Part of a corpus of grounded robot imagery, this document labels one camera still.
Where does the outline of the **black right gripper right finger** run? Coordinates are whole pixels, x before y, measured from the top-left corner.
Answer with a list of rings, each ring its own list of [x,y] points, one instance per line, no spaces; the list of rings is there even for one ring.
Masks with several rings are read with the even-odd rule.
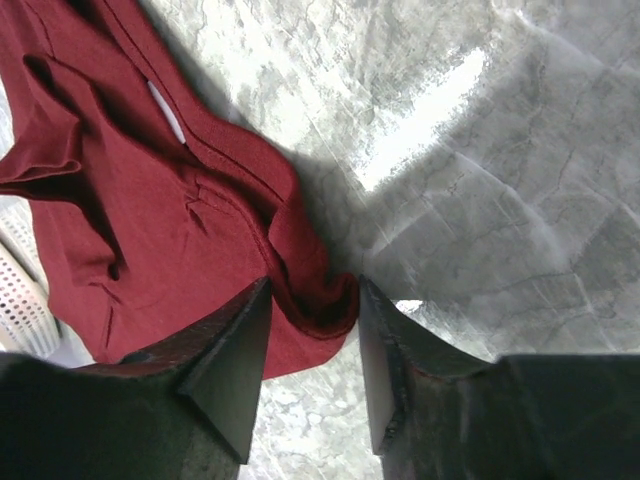
[[[359,281],[373,452],[387,479],[635,479],[637,355],[486,362]]]

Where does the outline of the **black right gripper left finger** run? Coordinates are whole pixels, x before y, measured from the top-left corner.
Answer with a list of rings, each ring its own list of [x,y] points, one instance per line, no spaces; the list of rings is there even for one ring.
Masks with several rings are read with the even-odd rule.
[[[116,364],[1,357],[5,479],[234,479],[248,462],[272,316],[259,279]]]

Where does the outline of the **dark red t shirt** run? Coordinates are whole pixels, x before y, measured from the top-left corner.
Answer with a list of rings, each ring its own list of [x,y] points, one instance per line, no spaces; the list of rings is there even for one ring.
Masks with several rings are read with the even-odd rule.
[[[5,1],[15,142],[1,190],[31,207],[52,313],[116,363],[272,283],[264,375],[324,364],[358,315],[289,161],[214,115],[135,1]]]

